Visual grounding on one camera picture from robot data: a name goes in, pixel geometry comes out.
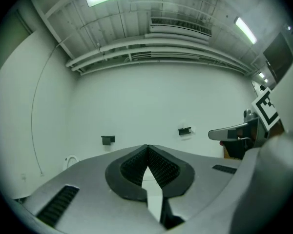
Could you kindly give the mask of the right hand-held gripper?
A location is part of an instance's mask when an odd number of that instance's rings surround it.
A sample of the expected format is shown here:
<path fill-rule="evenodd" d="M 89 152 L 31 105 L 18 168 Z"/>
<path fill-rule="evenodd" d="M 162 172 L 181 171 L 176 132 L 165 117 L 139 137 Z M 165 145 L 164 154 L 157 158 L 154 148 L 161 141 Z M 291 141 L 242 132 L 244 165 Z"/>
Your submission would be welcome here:
<path fill-rule="evenodd" d="M 261 147 L 270 138 L 283 133 L 283 125 L 270 100 L 271 89 L 260 87 L 259 95 L 252 102 L 252 108 L 244 111 L 244 123 L 214 129 L 208 132 L 211 140 L 236 141 L 246 139 L 253 148 Z"/>

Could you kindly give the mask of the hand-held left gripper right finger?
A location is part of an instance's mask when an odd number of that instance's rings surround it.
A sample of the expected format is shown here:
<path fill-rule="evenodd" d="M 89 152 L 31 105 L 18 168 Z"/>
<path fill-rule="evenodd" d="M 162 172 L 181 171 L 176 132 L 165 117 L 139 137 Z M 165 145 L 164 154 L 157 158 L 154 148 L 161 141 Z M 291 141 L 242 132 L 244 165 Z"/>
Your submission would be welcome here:
<path fill-rule="evenodd" d="M 160 223 L 171 229 L 210 204 L 232 179 L 239 160 L 148 146 L 148 168 L 161 189 Z"/>

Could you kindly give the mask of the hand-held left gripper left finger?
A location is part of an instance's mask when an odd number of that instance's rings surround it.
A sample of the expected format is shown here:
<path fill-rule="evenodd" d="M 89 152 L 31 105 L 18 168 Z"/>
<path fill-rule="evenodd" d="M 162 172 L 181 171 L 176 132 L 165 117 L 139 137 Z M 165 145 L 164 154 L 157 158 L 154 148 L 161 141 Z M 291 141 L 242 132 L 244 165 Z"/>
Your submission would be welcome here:
<path fill-rule="evenodd" d="M 79 161 L 40 186 L 24 203 L 34 216 L 65 186 L 78 189 L 54 227 L 65 234 L 161 234 L 164 227 L 145 202 L 123 199 L 105 179 L 105 170 L 114 160 L 138 147 L 120 149 Z"/>

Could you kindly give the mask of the dark brown panel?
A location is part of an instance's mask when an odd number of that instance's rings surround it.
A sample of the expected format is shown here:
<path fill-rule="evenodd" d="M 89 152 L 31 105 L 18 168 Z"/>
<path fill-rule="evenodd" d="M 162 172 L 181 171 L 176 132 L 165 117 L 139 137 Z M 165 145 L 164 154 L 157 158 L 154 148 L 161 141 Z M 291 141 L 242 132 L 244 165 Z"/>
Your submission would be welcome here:
<path fill-rule="evenodd" d="M 293 62 L 293 54 L 282 33 L 279 33 L 263 52 L 274 80 L 278 83 Z"/>

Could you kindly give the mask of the short ceiling light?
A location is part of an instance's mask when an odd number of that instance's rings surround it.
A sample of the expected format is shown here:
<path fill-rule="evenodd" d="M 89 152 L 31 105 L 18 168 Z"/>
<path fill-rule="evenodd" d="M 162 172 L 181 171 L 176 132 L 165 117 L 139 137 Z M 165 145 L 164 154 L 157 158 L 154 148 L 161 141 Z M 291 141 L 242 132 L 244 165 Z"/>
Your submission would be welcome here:
<path fill-rule="evenodd" d="M 245 36 L 250 40 L 252 44 L 257 43 L 257 38 L 240 17 L 237 17 L 235 19 L 234 24 L 245 34 Z"/>

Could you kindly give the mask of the white ceiling air conditioner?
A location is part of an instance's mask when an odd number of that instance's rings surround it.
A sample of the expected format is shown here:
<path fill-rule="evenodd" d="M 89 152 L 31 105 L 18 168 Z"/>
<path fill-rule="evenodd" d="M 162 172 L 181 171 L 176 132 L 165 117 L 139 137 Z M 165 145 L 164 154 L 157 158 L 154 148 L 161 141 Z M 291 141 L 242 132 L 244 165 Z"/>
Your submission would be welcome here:
<path fill-rule="evenodd" d="M 211 30 L 202 25 L 163 17 L 151 17 L 149 30 L 151 33 L 175 34 L 207 41 L 212 37 Z"/>

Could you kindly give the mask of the bundle of white ceiling pipes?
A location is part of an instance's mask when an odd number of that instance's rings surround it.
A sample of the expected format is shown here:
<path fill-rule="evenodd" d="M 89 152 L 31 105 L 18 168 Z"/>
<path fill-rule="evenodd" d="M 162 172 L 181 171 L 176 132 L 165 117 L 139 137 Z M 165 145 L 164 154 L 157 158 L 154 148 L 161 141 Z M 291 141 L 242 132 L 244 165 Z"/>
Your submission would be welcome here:
<path fill-rule="evenodd" d="M 254 68 L 203 39 L 171 33 L 148 33 L 121 39 L 66 63 L 81 75 L 114 67 L 147 63 L 202 64 L 249 75 Z"/>

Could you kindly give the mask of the white rounded wall toilet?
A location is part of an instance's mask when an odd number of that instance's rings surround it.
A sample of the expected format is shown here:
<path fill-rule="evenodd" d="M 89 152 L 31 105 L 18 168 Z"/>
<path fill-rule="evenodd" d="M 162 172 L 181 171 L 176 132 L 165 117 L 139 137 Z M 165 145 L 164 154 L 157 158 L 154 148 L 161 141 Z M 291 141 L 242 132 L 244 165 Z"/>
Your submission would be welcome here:
<path fill-rule="evenodd" d="M 69 155 L 64 159 L 63 163 L 63 171 L 71 167 L 72 165 L 78 163 L 80 160 L 77 156 L 75 155 Z"/>

